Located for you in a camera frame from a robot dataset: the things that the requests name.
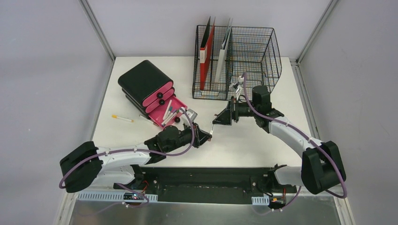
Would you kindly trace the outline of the black pink drawer unit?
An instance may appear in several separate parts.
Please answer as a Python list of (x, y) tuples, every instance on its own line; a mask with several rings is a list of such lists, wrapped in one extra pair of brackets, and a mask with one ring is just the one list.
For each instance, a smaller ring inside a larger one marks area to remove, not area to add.
[(177, 123), (179, 112), (166, 126), (162, 126), (163, 115), (169, 100), (172, 100), (168, 116), (187, 105), (176, 97), (174, 82), (151, 61), (144, 60), (118, 78), (126, 98), (154, 124), (161, 128)]

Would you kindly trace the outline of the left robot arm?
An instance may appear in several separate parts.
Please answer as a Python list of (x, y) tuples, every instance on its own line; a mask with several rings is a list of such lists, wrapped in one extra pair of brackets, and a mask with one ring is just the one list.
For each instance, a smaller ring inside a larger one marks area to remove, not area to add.
[(119, 184), (139, 189), (143, 184), (142, 175), (124, 171), (124, 166), (149, 165), (166, 157), (180, 156), (192, 147), (199, 148), (211, 138), (211, 133), (193, 123), (192, 126), (185, 125), (183, 130), (166, 126), (155, 137), (130, 147), (96, 147), (93, 141), (87, 141), (60, 160), (63, 177), (59, 188), (68, 193), (79, 192), (89, 186), (118, 188)]

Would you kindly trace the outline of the teal white pen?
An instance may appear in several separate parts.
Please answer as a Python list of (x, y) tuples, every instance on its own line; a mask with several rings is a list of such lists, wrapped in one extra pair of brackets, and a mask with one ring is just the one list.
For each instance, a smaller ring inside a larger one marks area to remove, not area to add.
[(177, 114), (179, 113), (179, 109), (175, 110), (173, 113), (171, 113), (167, 119), (164, 121), (164, 124), (168, 124)]

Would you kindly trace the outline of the red notebook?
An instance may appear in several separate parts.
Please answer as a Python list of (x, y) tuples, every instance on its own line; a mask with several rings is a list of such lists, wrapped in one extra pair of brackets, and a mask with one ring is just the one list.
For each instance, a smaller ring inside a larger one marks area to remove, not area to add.
[(211, 24), (211, 17), (209, 17), (199, 52), (199, 60), (200, 60), (200, 90), (205, 89), (207, 73), (210, 66), (210, 60), (212, 55), (212, 47), (213, 47), (213, 35), (214, 35), (214, 22)]

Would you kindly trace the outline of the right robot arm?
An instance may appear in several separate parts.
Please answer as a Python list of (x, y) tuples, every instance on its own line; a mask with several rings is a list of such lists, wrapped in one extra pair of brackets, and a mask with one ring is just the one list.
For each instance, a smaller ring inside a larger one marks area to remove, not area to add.
[(315, 195), (346, 181), (338, 146), (333, 141), (312, 138), (293, 126), (272, 107), (266, 86), (254, 87), (249, 102), (232, 97), (212, 123), (230, 126), (240, 117), (253, 117), (258, 127), (282, 140), (301, 158), (301, 166), (276, 165), (269, 170), (266, 185), (270, 191), (278, 192), (285, 185), (304, 186)]

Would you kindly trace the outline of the white pen orange cap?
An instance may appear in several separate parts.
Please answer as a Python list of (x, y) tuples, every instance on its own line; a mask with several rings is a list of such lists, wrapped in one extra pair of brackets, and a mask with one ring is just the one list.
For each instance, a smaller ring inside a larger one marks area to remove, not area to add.
[(125, 118), (125, 117), (121, 117), (121, 116), (117, 116), (117, 115), (112, 115), (112, 118), (114, 118), (114, 119), (119, 119), (119, 120), (123, 120), (123, 121), (126, 121), (126, 122), (130, 122), (130, 123), (133, 123), (134, 122), (134, 120), (132, 120), (132, 119), (129, 119), (129, 118)]

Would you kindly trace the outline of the grey notebook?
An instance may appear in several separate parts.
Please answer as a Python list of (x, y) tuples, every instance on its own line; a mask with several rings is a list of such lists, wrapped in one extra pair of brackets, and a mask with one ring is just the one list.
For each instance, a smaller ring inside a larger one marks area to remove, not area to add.
[(225, 60), (227, 57), (227, 51), (228, 51), (228, 45), (229, 45), (229, 39), (230, 39), (230, 33), (231, 33), (231, 27), (232, 27), (232, 22), (233, 18), (229, 18), (227, 28), (224, 34), (224, 38), (222, 41), (222, 45), (220, 48), (219, 52), (219, 58), (218, 58), (218, 64), (217, 64), (217, 70), (215, 74), (215, 83), (220, 83), (220, 77), (222, 75), (222, 70), (224, 68)]

